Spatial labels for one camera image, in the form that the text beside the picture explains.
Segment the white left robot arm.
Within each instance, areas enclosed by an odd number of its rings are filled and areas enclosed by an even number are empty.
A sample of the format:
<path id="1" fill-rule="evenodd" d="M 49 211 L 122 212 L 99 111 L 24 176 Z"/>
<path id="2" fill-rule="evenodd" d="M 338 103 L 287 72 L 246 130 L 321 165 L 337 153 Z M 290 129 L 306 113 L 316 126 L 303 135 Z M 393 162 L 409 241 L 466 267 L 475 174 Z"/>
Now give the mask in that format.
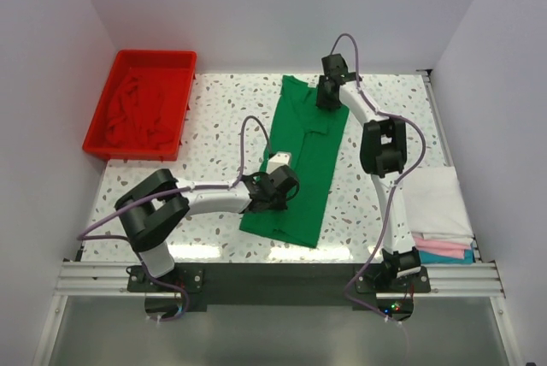
<path id="1" fill-rule="evenodd" d="M 216 212 L 285 210 L 300 189 L 296 173 L 287 165 L 270 173 L 243 175 L 234 185 L 219 181 L 178 183 L 169 169 L 159 169 L 115 203 L 133 252 L 155 279 L 174 271 L 167 238 L 183 218 Z"/>

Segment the green t-shirt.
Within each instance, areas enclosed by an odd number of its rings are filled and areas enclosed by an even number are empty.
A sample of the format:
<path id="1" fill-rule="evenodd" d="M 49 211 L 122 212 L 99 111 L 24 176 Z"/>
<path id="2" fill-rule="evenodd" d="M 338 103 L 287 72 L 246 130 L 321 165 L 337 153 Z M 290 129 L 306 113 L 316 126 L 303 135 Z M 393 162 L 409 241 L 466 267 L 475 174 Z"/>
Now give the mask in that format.
<path id="1" fill-rule="evenodd" d="M 282 78 L 270 128 L 274 151 L 291 154 L 300 183 L 286 210 L 245 214 L 239 229 L 268 239 L 315 248 L 349 110 L 316 106 L 317 89 L 293 76 Z"/>

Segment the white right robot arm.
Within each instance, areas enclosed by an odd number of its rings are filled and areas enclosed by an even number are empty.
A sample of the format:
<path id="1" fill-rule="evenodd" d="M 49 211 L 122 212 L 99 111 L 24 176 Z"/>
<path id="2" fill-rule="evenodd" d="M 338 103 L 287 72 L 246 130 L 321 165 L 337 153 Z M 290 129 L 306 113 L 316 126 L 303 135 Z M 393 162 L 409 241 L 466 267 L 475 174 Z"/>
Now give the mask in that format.
<path id="1" fill-rule="evenodd" d="M 382 216 L 382 261 L 360 275 L 376 290 L 421 271 L 403 199 L 403 177 L 408 159 L 406 122 L 400 115 L 380 109 L 360 88 L 360 77 L 351 72 L 339 54 L 321 59 L 316 106 L 337 110 L 346 107 L 362 127 L 360 163 L 373 182 Z"/>

